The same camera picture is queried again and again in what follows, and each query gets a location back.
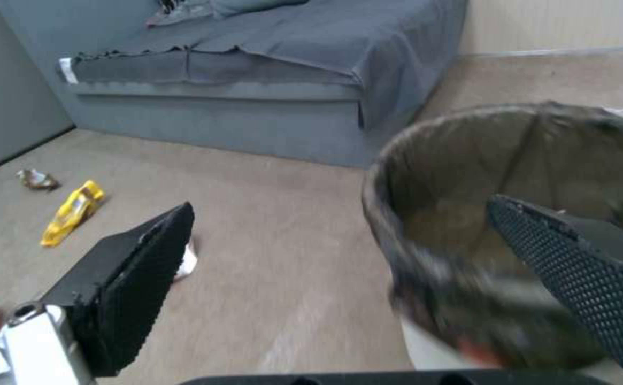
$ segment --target gray couch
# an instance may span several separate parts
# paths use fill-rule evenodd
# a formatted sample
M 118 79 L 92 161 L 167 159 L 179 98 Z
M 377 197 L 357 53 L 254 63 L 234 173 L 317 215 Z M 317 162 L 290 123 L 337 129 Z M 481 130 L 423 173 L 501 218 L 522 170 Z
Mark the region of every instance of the gray couch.
M 149 31 L 151 0 L 0 0 L 0 11 L 78 127 L 365 166 L 455 56 L 466 5 L 310 0 Z M 269 17 L 277 19 L 267 24 Z M 190 64 L 234 52 L 278 63 L 244 67 L 228 81 L 205 74 L 234 61 Z M 59 73 L 60 58 L 73 59 L 77 82 Z M 303 66 L 305 75 L 280 75 L 286 66 Z

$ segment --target wall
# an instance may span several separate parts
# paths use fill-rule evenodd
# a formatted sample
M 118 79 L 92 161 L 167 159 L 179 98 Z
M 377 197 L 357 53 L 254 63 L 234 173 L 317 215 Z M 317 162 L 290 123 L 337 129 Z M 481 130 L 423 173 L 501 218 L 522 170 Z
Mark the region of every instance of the wall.
M 623 0 L 470 0 L 463 53 L 623 47 Z
M 0 16 L 0 161 L 71 124 Z

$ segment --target gray blanket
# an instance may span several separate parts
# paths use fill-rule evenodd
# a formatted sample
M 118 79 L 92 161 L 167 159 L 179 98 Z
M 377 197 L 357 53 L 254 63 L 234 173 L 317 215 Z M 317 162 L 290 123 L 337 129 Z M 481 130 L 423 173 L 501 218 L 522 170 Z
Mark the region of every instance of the gray blanket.
M 309 66 L 353 79 L 363 90 L 364 127 L 371 128 L 402 121 L 424 102 L 457 52 L 466 7 L 467 0 L 310 0 L 155 29 L 139 22 L 108 51 L 79 59 L 240 51 Z M 130 80 L 122 72 L 120 80 Z

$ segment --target textured rubber pad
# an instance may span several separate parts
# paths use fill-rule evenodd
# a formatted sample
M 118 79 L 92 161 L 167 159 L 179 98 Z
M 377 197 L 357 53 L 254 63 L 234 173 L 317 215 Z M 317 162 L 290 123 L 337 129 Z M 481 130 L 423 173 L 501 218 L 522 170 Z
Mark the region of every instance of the textured rubber pad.
M 487 212 L 516 256 L 623 367 L 622 230 L 500 195 Z

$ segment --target baseboard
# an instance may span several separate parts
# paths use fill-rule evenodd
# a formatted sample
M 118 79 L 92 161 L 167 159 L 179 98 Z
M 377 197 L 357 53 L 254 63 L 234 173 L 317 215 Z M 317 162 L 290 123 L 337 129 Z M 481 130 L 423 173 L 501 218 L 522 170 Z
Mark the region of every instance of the baseboard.
M 603 53 L 620 53 L 623 52 L 623 47 L 609 47 L 609 48 L 585 48 L 585 49 L 536 49 L 533 51 L 507 51 L 507 52 L 488 52 L 488 53 L 462 53 L 459 56 L 462 58 L 476 58 L 476 57 L 504 57 L 504 56 L 585 56 L 585 55 L 599 55 Z

